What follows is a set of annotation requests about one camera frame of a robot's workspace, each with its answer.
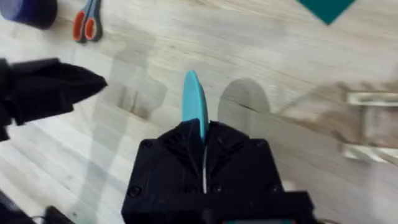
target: wooden table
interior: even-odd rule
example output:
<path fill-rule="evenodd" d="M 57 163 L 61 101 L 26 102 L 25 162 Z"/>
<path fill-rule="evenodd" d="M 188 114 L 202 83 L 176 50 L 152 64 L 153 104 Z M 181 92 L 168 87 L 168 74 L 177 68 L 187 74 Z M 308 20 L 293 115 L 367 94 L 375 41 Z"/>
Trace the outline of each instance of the wooden table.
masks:
<path fill-rule="evenodd" d="M 47 31 L 0 19 L 0 57 L 60 57 L 109 87 L 74 113 L 9 128 L 0 189 L 29 215 L 54 205 L 76 223 L 123 223 L 138 144 L 179 123 L 195 69 L 210 119 L 266 138 L 319 217 L 398 220 L 398 169 L 347 160 L 338 141 L 360 130 L 346 90 L 396 88 L 397 1 L 358 0 L 328 27 L 294 0 L 103 0 L 104 37 L 87 45 L 71 35 L 85 0 L 58 1 Z"/>

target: orange scissors handle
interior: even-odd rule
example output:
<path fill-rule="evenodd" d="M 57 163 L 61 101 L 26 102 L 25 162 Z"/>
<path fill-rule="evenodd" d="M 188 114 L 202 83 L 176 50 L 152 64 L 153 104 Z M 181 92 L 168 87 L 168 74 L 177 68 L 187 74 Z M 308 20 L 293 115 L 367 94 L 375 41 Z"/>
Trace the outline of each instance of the orange scissors handle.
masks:
<path fill-rule="evenodd" d="M 77 42 L 98 41 L 102 36 L 100 0 L 89 0 L 76 15 L 73 24 L 73 39 Z"/>

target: black robotic claw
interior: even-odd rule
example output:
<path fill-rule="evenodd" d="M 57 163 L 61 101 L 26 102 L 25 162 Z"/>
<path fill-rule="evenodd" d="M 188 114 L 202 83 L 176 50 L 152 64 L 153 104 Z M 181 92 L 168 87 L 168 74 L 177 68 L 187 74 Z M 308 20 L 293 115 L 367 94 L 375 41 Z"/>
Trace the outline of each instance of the black robotic claw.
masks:
<path fill-rule="evenodd" d="M 57 58 L 9 65 L 0 60 L 0 142 L 6 126 L 73 111 L 73 104 L 106 86 L 103 77 Z"/>
<path fill-rule="evenodd" d="M 318 223 L 307 192 L 284 191 L 267 141 L 218 122 L 199 132 L 193 119 L 141 142 L 126 224 Z"/>

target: wooden stand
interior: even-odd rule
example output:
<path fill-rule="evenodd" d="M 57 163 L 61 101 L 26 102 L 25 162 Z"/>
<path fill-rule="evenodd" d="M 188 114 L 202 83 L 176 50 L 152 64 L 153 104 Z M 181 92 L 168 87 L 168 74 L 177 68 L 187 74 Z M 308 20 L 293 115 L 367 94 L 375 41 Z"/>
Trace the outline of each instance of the wooden stand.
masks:
<path fill-rule="evenodd" d="M 352 92 L 347 94 L 347 103 L 363 107 L 362 144 L 343 144 L 343 155 L 350 159 L 386 162 L 398 166 L 397 148 L 377 147 L 369 143 L 369 128 L 376 122 L 375 107 L 398 106 L 398 93 Z"/>

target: purple object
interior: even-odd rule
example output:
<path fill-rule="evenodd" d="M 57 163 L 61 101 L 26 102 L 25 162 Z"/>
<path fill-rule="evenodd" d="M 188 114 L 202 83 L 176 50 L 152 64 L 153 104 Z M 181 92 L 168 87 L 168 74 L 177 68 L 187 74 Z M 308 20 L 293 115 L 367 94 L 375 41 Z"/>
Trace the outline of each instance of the purple object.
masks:
<path fill-rule="evenodd" d="M 0 12 L 7 20 L 48 29 L 57 15 L 57 0 L 0 0 Z"/>

